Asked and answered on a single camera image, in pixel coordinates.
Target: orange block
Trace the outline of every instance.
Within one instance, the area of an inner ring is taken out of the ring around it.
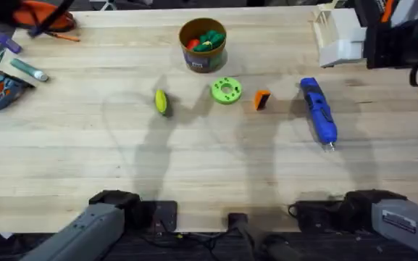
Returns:
[[[254,109],[255,110],[265,109],[265,104],[267,104],[267,101],[270,95],[271,93],[266,90],[257,91],[254,97]]]

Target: brown cup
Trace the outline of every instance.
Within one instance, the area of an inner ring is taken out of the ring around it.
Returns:
[[[225,40],[220,46],[204,52],[196,52],[186,48],[190,40],[199,39],[200,36],[209,30],[225,34]],[[222,53],[225,49],[226,38],[225,27],[212,18],[197,18],[187,22],[180,29],[180,45],[188,67],[198,73],[210,73],[218,69],[222,64]]]

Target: wooden tabletop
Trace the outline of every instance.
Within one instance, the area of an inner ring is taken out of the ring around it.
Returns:
[[[247,212],[263,228],[295,229],[298,199],[388,189],[418,203],[418,88],[405,70],[364,64],[322,69],[312,31],[315,7],[76,12],[80,43],[18,30],[20,59],[51,77],[0,111],[0,231],[55,232],[104,189],[175,200],[182,231],[225,227]],[[191,72],[177,34],[195,17],[227,28],[227,62]],[[214,103],[221,76],[241,100]],[[321,85],[338,126],[337,151],[317,143],[298,89]],[[175,116],[160,116],[157,88]],[[272,97],[254,111],[257,90]]]

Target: red object in cup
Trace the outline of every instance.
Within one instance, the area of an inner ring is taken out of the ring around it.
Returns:
[[[200,44],[200,41],[198,39],[190,40],[186,48],[192,50],[194,47],[198,46]]]

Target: green donut-shaped toy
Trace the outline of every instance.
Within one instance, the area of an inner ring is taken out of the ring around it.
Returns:
[[[211,85],[212,96],[220,104],[232,104],[239,100],[243,93],[242,85],[234,78],[218,78]]]

